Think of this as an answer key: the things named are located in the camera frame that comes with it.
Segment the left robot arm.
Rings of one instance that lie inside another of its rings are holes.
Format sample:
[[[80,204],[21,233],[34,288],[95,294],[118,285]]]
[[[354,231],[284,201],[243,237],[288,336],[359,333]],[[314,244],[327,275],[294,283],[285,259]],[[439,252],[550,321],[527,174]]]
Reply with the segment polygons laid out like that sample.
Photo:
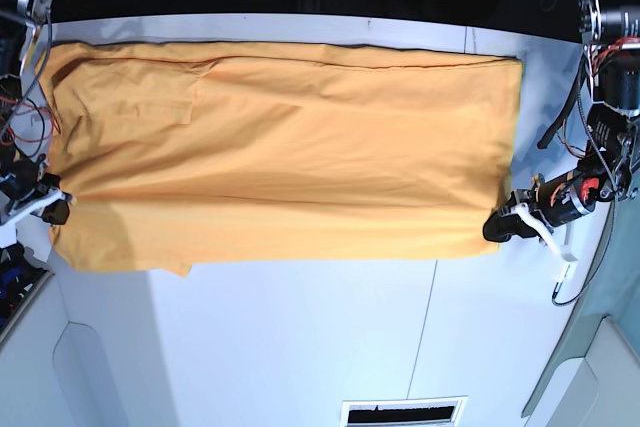
[[[577,110],[587,142],[566,148],[575,169],[552,180],[536,176],[518,189],[483,226],[483,236],[504,243],[513,236],[552,242],[554,229],[591,214],[599,203],[636,194],[639,170],[639,0],[578,0],[583,54],[558,116],[537,143],[564,139]]]

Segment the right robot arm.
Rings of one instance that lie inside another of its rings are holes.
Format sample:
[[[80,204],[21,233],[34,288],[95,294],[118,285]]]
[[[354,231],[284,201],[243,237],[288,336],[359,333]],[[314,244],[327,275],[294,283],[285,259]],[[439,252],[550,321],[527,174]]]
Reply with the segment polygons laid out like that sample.
[[[60,189],[60,178],[46,171],[44,144],[57,129],[47,107],[32,95],[40,87],[44,67],[24,86],[21,76],[30,64],[37,36],[45,35],[44,62],[53,40],[53,0],[1,0],[1,193],[8,204],[3,226],[33,215],[50,225],[69,217],[71,196]]]

